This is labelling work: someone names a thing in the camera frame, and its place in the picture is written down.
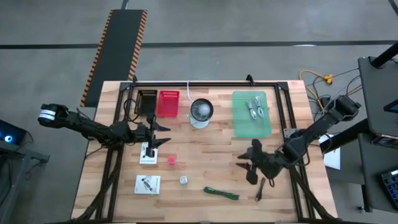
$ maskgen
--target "black and orange striped mat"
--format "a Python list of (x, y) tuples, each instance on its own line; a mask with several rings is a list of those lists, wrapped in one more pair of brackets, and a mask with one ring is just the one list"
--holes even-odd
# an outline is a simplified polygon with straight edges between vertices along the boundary
[(104, 81), (132, 80), (146, 20), (146, 10), (111, 10), (80, 106), (97, 107)]

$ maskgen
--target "yellow cable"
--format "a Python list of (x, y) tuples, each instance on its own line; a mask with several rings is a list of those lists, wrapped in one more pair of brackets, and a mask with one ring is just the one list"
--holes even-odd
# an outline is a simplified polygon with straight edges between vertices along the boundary
[[(298, 75), (298, 77), (300, 78), (300, 80), (303, 80), (303, 73), (304, 73), (304, 72), (309, 72), (309, 73), (312, 73), (312, 74), (314, 74), (314, 75), (316, 75), (316, 76), (318, 76), (318, 77), (323, 78), (324, 81), (325, 81), (328, 85), (331, 85), (331, 84), (333, 83), (333, 82), (332, 82), (333, 75), (320, 75), (319, 73), (314, 72), (314, 71), (311, 71), (311, 70), (302, 70), (302, 71), (299, 73), (299, 75)], [(312, 93), (312, 95), (313, 95), (313, 96), (315, 97), (315, 99), (318, 101), (319, 107), (320, 107), (321, 109), (323, 109), (323, 106), (322, 106), (322, 104), (321, 104), (321, 101), (320, 101), (318, 95), (317, 95), (316, 93), (314, 93), (308, 86), (306, 86), (305, 88), (308, 89), (310, 93)]]
[(323, 109), (323, 106), (322, 106), (322, 104), (321, 104), (321, 101), (319, 100), (319, 97), (318, 97), (308, 86), (306, 86), (305, 88), (308, 89), (309, 92), (312, 93), (312, 95), (313, 95), (313, 96), (315, 97), (315, 99), (318, 101), (319, 107), (320, 107), (321, 109)]
[(349, 92), (347, 93), (347, 96), (350, 96), (355, 90), (357, 90), (357, 89), (360, 88), (360, 87), (362, 87), (362, 85), (359, 85), (359, 86), (353, 88), (351, 91), (349, 91)]

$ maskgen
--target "blue light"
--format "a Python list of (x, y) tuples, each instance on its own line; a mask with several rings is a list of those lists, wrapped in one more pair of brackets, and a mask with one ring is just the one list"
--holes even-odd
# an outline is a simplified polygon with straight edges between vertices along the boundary
[(6, 136), (6, 137), (4, 138), (4, 140), (5, 140), (6, 142), (11, 142), (11, 141), (12, 141), (12, 136)]

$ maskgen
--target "black stand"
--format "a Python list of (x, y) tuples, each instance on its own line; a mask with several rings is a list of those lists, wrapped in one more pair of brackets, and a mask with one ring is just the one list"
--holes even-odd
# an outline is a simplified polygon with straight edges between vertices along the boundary
[(25, 174), (30, 169), (30, 160), (37, 159), (41, 163), (49, 161), (49, 155), (41, 154), (30, 149), (0, 141), (0, 151), (7, 154), (13, 154), (19, 160), (21, 164), (12, 171), (12, 182), (11, 189), (7, 194), (2, 206), (0, 207), (0, 223), (9, 223), (9, 219), (12, 213), (12, 209), (15, 206), (15, 202), (18, 198), (21, 187), (25, 184)]
[[(361, 133), (376, 134), (378, 136), (382, 134), (398, 136), (398, 115), (384, 111), (384, 107), (387, 104), (397, 99), (398, 64), (392, 61), (397, 53), (398, 43), (395, 43), (376, 58), (358, 59), (368, 117), (321, 143), (322, 153), (328, 153), (356, 140)], [(364, 206), (359, 207), (359, 209), (365, 212), (372, 212), (365, 185), (361, 185), (361, 187)]]

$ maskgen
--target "black metal frame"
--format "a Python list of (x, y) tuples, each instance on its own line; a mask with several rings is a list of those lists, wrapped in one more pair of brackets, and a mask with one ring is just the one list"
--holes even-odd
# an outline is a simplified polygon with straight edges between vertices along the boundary
[[(127, 90), (128, 91), (128, 97), (127, 98), (132, 98), (132, 93), (134, 90), (134, 87), (168, 87), (168, 86), (186, 86), (186, 82), (138, 82), (137, 78), (134, 77), (132, 82), (122, 82), (119, 87), (119, 94), (118, 94), (118, 99), (116, 103), (116, 109), (115, 109), (115, 114), (114, 114), (114, 119), (113, 123), (119, 121), (119, 114), (121, 107), (123, 105), (123, 95), (124, 92)], [(292, 106), (292, 101), (290, 99), (290, 93), (289, 93), (289, 87), (287, 82), (255, 82), (252, 78), (252, 76), (248, 75), (245, 81), (241, 82), (190, 82), (190, 86), (198, 87), (198, 86), (263, 86), (263, 87), (273, 87), (275, 90), (275, 95), (276, 95), (276, 101), (277, 101), (277, 107), (278, 107), (278, 112), (279, 112), (279, 118), (280, 118), (280, 126), (282, 130), (282, 135), (284, 137), (285, 141), (285, 130), (287, 129), (286, 125), (286, 120), (285, 120), (285, 113), (282, 105), (282, 98), (280, 95), (280, 91), (284, 91), (285, 93), (285, 99), (286, 99), (286, 104), (287, 104), (287, 110), (289, 114), (289, 119), (290, 119), (290, 125), (291, 128), (296, 128), (296, 122), (295, 122), (295, 117), (293, 113), (293, 106)], [(127, 116), (130, 112), (131, 109), (131, 101), (127, 101), (126, 105), (126, 114), (124, 115), (124, 119), (127, 119)], [(116, 157), (116, 163), (114, 165), (113, 171), (111, 174), (109, 174), (111, 170), (111, 161), (113, 157), (113, 152), (114, 150), (117, 150), (118, 154)], [(97, 197), (100, 195), (99, 198), (99, 204), (96, 207), (96, 214), (95, 214), (95, 219), (94, 220), (89, 220), (89, 217), (87, 217), (84, 220), (76, 220), (76, 223), (84, 222), (86, 223), (87, 221), (90, 222), (112, 222), (113, 221), (113, 215), (114, 215), (114, 206), (116, 203), (116, 196), (117, 196), (117, 191), (118, 191), (118, 182), (119, 182), (119, 175), (120, 175), (120, 170), (121, 170), (121, 161), (123, 158), (123, 151), (124, 148), (123, 146), (117, 148), (117, 149), (109, 149), (108, 153), (106, 155), (106, 160), (105, 160), (105, 165), (104, 165), (104, 173), (103, 173), (103, 178), (101, 182), (101, 189)], [(303, 178), (303, 181), (305, 182), (306, 185), (308, 185), (308, 179), (307, 179), (307, 173), (305, 171), (304, 167), (300, 167), (300, 175)], [(292, 184), (292, 191), (293, 191), (293, 198), (295, 202), (295, 209), (296, 209), (296, 214), (297, 214), (297, 219), (298, 221), (303, 220), (303, 210), (300, 202), (300, 195), (299, 195), (299, 190), (297, 187), (296, 181), (294, 181), (292, 178), (290, 178), (291, 184)], [(108, 207), (108, 215), (106, 218), (103, 218), (103, 199), (110, 188), (110, 185), (112, 185), (112, 190), (111, 190), (111, 196), (109, 200), (109, 207)], [(307, 203), (307, 209), (308, 209), (308, 216), (310, 219), (315, 218), (313, 206), (311, 203), (308, 201), (308, 198), (306, 197), (306, 203)]]

